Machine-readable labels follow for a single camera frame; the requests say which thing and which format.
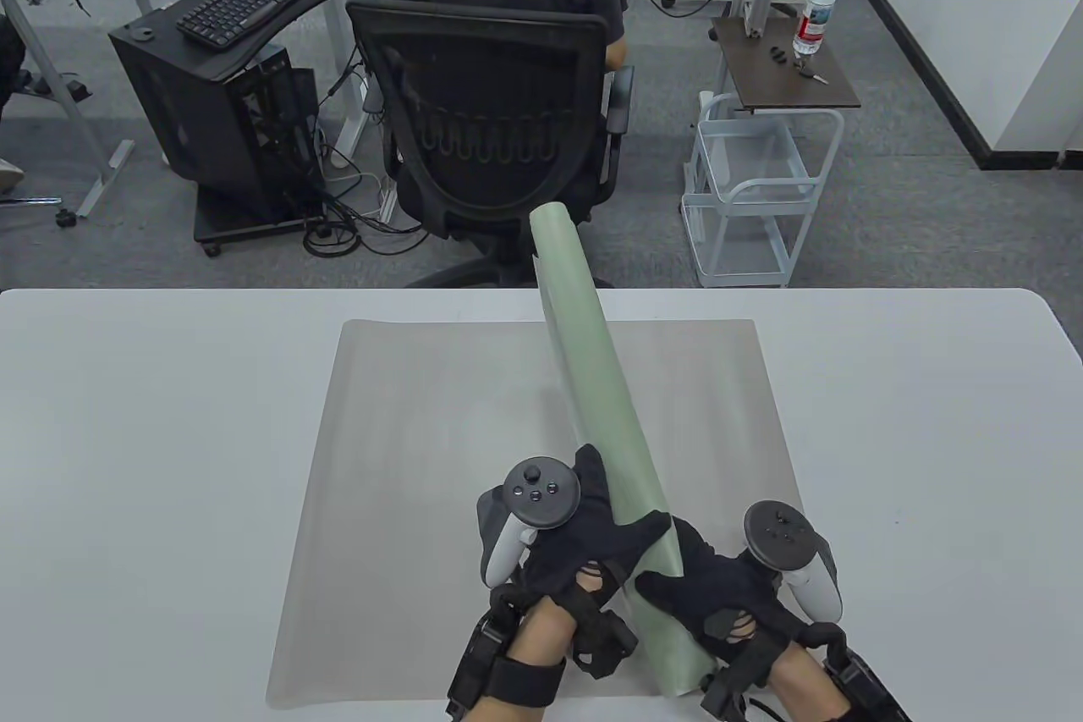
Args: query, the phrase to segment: vr controller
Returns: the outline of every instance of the vr controller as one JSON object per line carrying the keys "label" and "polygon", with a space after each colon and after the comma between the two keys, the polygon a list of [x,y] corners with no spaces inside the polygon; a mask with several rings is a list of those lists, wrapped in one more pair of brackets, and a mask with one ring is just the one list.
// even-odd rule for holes
{"label": "vr controller", "polygon": [[841,619],[843,594],[831,546],[800,511],[785,502],[756,502],[745,512],[744,531],[747,552],[781,576],[811,620]]}
{"label": "vr controller", "polygon": [[507,582],[538,529],[560,527],[578,508],[579,478],[560,460],[532,456],[512,468],[478,500],[482,582],[491,590]]}

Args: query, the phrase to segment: water bottle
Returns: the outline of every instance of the water bottle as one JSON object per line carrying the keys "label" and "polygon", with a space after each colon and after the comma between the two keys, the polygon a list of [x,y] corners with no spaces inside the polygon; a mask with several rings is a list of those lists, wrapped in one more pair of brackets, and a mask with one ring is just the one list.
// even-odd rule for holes
{"label": "water bottle", "polygon": [[808,60],[820,50],[823,30],[827,28],[827,21],[831,17],[832,8],[835,6],[835,1],[808,0],[805,3],[805,11],[797,25],[797,32],[794,34],[794,56],[797,57],[797,61]]}

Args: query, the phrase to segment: black glove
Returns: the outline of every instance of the black glove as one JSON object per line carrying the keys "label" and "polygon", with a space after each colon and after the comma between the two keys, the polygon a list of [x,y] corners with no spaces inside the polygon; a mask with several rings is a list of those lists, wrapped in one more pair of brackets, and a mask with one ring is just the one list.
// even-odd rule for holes
{"label": "black glove", "polygon": [[572,470],[579,477],[579,508],[560,527],[538,533],[523,566],[523,586],[540,595],[560,595],[575,586],[582,569],[601,576],[602,588],[590,596],[602,607],[669,529],[669,515],[652,511],[630,525],[616,525],[598,448],[579,448]]}
{"label": "black glove", "polygon": [[814,629],[819,625],[810,627],[779,603],[772,570],[753,560],[747,551],[739,559],[717,554],[684,520],[675,516],[674,525],[684,575],[676,578],[642,573],[636,578],[636,589],[658,609],[677,618],[703,648],[732,664],[751,638],[742,634],[751,631],[751,625],[742,620],[745,613],[756,621],[756,635],[770,635],[782,648],[790,641],[819,645]]}

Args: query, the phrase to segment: computer case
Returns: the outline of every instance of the computer case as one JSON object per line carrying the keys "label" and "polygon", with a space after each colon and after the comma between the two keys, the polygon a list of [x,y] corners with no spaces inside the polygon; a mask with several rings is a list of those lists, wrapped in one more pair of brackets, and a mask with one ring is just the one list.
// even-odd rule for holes
{"label": "computer case", "polygon": [[318,205],[315,77],[285,49],[266,44],[235,76],[207,82],[120,38],[114,45],[171,168],[212,193],[200,207],[229,200],[271,224]]}

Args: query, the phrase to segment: black office chair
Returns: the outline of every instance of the black office chair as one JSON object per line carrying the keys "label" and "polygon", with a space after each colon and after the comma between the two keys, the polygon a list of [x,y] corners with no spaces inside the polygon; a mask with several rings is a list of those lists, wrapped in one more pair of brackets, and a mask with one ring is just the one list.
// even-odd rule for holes
{"label": "black office chair", "polygon": [[531,211],[560,200],[580,223],[616,185],[634,70],[616,73],[602,118],[605,22],[426,2],[347,9],[375,75],[366,109],[382,109],[399,204],[484,254],[410,287],[536,281]]}

